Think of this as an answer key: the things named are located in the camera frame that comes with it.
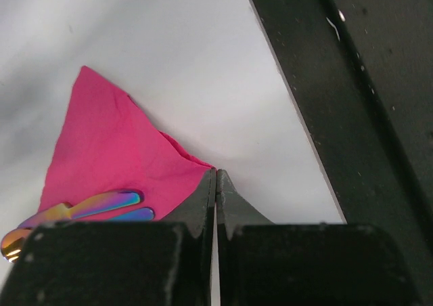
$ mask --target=pink cloth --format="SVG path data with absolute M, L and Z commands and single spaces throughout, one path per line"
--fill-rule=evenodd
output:
M 148 206 L 161 219 L 181 204 L 211 166 L 160 133 L 128 94 L 82 67 L 48 168 L 39 211 L 98 193 L 137 189 L 145 200 L 89 219 Z

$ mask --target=white surface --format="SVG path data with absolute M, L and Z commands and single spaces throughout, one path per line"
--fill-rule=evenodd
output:
M 37 209 L 83 64 L 271 220 L 341 221 L 248 0 L 0 0 L 0 52 L 1 235 Z

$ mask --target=cloth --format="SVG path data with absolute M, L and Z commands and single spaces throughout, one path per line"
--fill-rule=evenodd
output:
M 196 189 L 210 167 L 155 129 L 127 93 L 84 66 L 72 88 L 39 211 L 110 190 L 136 189 L 144 193 L 140 204 L 88 219 L 144 206 L 161 219 Z

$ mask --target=pink fabric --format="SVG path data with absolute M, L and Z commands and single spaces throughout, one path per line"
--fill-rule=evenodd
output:
M 123 90 L 82 67 L 39 211 L 131 188 L 144 193 L 144 202 L 89 219 L 107 219 L 143 206 L 153 208 L 156 219 L 161 219 L 197 188 L 210 167 L 156 130 Z

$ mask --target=multicolored metal tool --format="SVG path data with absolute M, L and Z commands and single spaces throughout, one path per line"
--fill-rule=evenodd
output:
M 75 220 L 107 211 L 138 204 L 144 200 L 143 194 L 135 190 L 116 190 L 92 196 L 81 203 L 70 206 L 61 203 L 23 221 L 17 229 L 10 231 L 1 241 L 1 254 L 9 262 L 16 262 L 22 245 L 34 227 L 48 221 Z M 155 217 L 151 208 L 140 208 L 110 221 L 149 221 Z

